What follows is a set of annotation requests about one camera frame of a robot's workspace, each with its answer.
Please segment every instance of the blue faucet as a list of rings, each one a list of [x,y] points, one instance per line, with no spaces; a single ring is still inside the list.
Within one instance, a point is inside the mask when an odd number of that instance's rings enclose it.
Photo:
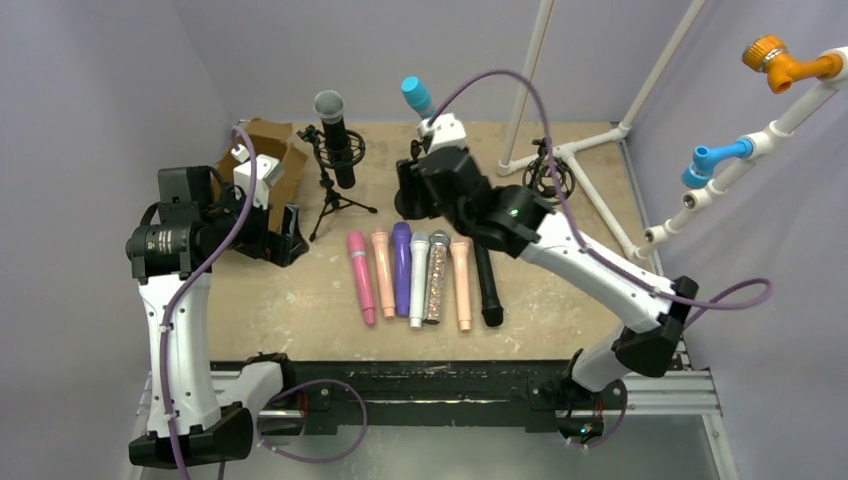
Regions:
[[[695,147],[692,163],[683,172],[683,184],[689,188],[704,188],[713,178],[713,172],[719,162],[734,157],[747,158],[752,153],[754,153],[754,144],[744,138],[723,147]]]

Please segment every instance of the silver microphone grille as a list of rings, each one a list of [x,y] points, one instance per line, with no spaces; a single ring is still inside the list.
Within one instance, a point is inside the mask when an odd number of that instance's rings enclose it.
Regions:
[[[315,96],[315,113],[325,123],[337,123],[344,114],[344,100],[339,92],[324,90]]]

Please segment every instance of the peach microphone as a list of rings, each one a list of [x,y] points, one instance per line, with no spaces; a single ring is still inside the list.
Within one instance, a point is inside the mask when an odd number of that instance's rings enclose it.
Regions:
[[[456,291],[456,319],[461,332],[471,331],[471,293],[468,281],[468,251],[471,242],[467,237],[454,234],[451,238],[454,290]]]
[[[380,304],[383,317],[387,320],[395,317],[395,292],[392,287],[392,264],[389,261],[389,234],[377,227],[371,234],[374,258],[377,265],[377,284],[380,286]]]

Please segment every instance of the orange pipe fitting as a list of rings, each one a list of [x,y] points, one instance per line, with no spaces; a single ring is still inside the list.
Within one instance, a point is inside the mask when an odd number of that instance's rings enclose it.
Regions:
[[[812,77],[823,80],[842,71],[842,58],[839,55],[822,55],[812,62],[799,62],[789,54],[786,44],[773,35],[762,37],[749,45],[742,54],[742,63],[755,72],[765,73],[769,88],[774,93],[789,90],[798,80]]]

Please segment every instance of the black microphone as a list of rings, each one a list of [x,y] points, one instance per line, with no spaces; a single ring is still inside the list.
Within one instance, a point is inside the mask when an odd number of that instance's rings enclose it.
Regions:
[[[338,92],[324,90],[315,96],[315,113],[324,126],[324,146],[339,188],[348,189],[356,183],[353,175],[353,149],[344,126],[344,100]]]

